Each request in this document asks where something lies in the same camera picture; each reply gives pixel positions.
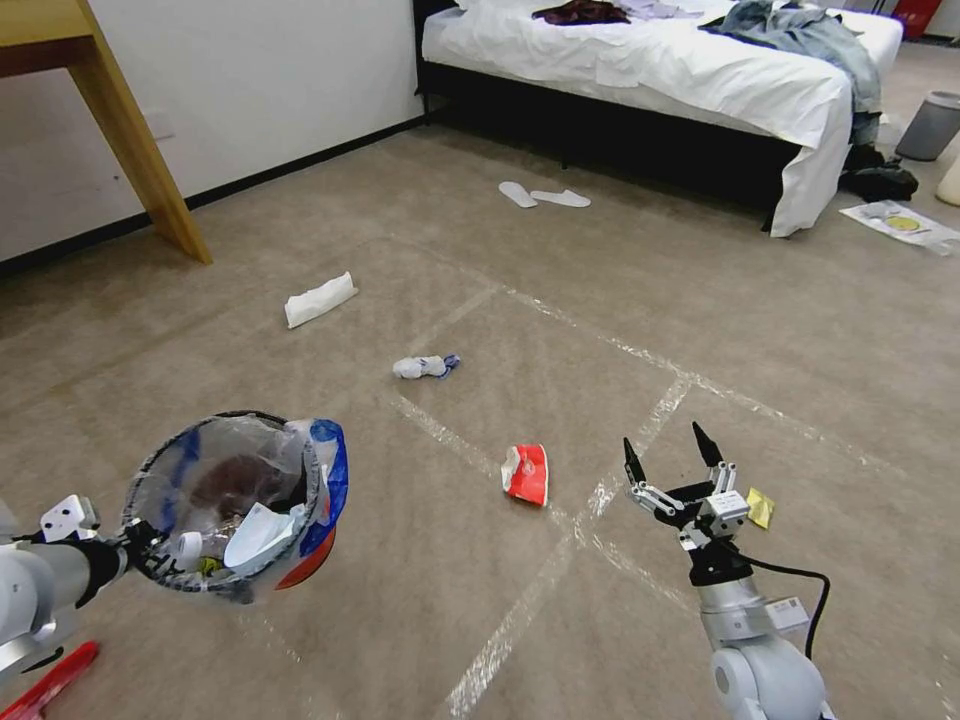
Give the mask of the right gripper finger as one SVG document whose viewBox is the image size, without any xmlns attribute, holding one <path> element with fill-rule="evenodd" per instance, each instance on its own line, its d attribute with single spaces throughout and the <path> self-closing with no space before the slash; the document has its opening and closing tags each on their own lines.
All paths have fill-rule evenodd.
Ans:
<svg viewBox="0 0 960 720">
<path fill-rule="evenodd" d="M 651 514 L 660 512 L 666 517 L 675 517 L 684 509 L 683 503 L 647 481 L 639 455 L 628 437 L 623 438 L 623 449 L 627 495 Z"/>
<path fill-rule="evenodd" d="M 697 421 L 691 423 L 701 458 L 707 468 L 707 482 L 713 487 L 713 495 L 734 490 L 737 468 L 727 462 L 717 443 L 704 431 Z"/>
</svg>

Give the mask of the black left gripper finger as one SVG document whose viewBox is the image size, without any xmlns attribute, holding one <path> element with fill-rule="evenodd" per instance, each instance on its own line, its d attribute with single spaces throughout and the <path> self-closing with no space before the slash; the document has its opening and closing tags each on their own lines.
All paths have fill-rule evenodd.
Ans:
<svg viewBox="0 0 960 720">
<path fill-rule="evenodd" d="M 122 532 L 122 545 L 129 557 L 149 557 L 162 544 L 162 532 L 142 518 L 133 518 Z"/>
</svg>

